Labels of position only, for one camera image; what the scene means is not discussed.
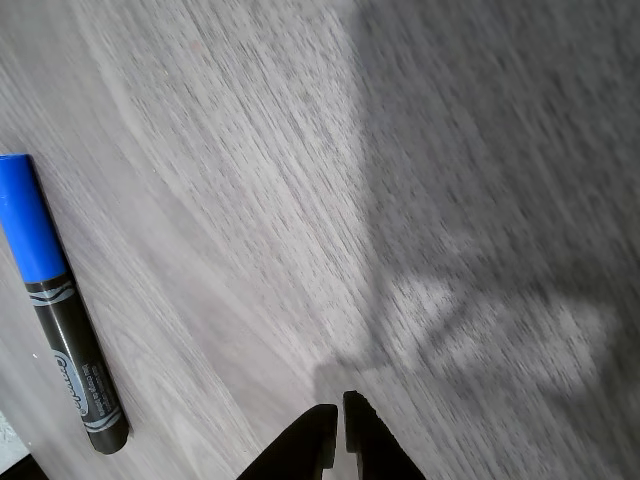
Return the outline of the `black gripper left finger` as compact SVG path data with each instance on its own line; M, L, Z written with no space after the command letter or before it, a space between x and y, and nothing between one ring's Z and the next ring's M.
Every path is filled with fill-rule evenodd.
M321 479L334 465L337 426L335 404L313 406L271 442L238 479Z

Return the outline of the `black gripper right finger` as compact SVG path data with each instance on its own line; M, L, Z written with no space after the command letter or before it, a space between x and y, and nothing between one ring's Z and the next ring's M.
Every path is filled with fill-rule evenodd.
M346 450L356 456L359 479L422 479L369 401L355 390L343 394Z

